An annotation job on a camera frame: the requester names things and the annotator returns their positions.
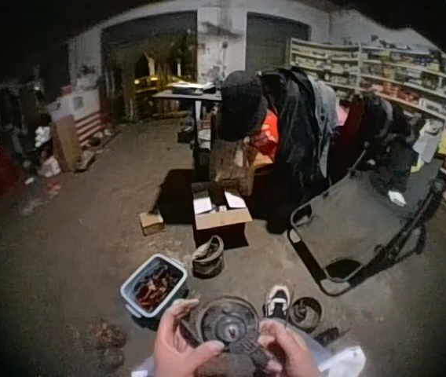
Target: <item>red and white striped panel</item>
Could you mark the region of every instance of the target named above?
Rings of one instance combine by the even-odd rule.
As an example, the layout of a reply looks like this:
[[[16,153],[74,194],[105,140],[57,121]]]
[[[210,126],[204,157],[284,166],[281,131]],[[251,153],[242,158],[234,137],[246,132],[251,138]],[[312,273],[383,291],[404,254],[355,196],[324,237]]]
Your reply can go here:
[[[100,111],[93,112],[83,118],[75,120],[76,135],[83,147],[97,132],[108,127],[108,115]]]

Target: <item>hand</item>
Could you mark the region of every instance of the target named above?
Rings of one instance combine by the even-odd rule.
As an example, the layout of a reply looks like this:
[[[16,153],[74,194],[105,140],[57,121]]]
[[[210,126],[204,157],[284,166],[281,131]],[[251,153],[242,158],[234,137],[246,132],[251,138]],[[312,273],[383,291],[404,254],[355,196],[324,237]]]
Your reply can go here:
[[[303,339],[275,320],[260,323],[260,345],[279,361],[270,361],[268,372],[275,377],[320,377],[319,369]]]
[[[192,377],[200,365],[225,348],[222,342],[213,341],[194,349],[181,335],[179,319],[198,304],[199,300],[182,300],[163,314],[153,350],[155,377]]]

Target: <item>table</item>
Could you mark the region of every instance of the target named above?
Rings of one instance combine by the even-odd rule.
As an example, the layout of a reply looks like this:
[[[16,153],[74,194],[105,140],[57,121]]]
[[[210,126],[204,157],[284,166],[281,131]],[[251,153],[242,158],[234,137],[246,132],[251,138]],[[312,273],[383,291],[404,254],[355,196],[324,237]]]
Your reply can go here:
[[[196,172],[199,172],[199,122],[197,119],[196,102],[221,102],[221,94],[216,93],[201,93],[201,94],[177,94],[173,93],[171,89],[163,90],[154,94],[152,98],[157,100],[172,100],[172,101],[191,101],[193,124],[195,125],[195,143],[193,148],[193,161],[195,163]]]

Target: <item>blue plastic bin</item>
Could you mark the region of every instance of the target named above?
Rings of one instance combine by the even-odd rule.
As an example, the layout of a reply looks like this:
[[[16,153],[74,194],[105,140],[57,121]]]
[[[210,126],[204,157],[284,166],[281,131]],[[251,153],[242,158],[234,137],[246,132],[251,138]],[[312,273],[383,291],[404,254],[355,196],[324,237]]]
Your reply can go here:
[[[139,280],[141,280],[145,275],[151,273],[157,265],[161,262],[166,262],[172,265],[175,269],[179,270],[181,275],[180,280],[174,286],[173,290],[164,298],[162,302],[153,310],[152,312],[147,312],[136,301],[136,297],[134,295],[135,287]],[[163,312],[172,304],[172,302],[176,298],[182,298],[183,294],[186,292],[186,278],[188,277],[188,273],[179,263],[174,259],[168,258],[162,254],[155,254],[149,260],[141,265],[139,269],[134,271],[134,273],[130,276],[129,279],[126,280],[122,287],[120,288],[120,294],[125,300],[126,309],[130,314],[135,316],[136,318],[156,318],[159,319]]]

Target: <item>black cap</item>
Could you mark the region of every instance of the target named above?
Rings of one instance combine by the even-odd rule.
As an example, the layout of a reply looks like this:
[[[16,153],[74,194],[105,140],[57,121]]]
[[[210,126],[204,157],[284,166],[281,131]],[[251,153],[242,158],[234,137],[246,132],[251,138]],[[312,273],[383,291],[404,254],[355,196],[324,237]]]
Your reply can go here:
[[[220,139],[237,141],[261,129],[268,105],[256,75],[232,72],[221,86],[221,101]]]

